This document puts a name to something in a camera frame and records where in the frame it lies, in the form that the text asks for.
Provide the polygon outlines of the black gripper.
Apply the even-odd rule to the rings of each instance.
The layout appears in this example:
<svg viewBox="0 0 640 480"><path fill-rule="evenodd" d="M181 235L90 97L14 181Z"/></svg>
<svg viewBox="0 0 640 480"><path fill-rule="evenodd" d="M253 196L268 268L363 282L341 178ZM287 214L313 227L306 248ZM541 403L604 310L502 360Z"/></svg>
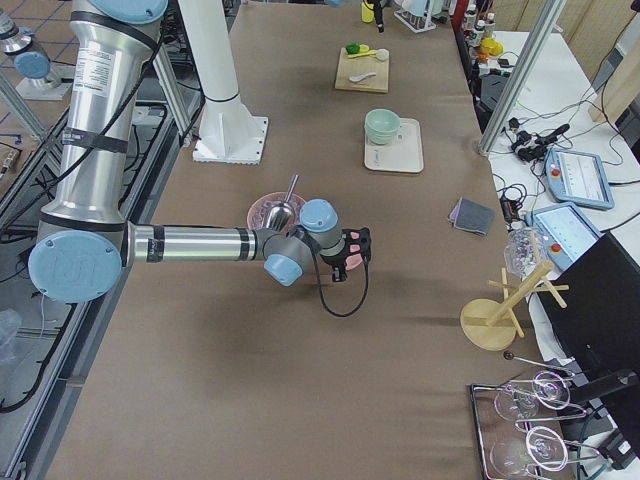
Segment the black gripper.
<svg viewBox="0 0 640 480"><path fill-rule="evenodd" d="M333 282L344 282L347 280L346 267L348 255L323 255L322 260L331 267L332 272L332 281Z"/></svg>

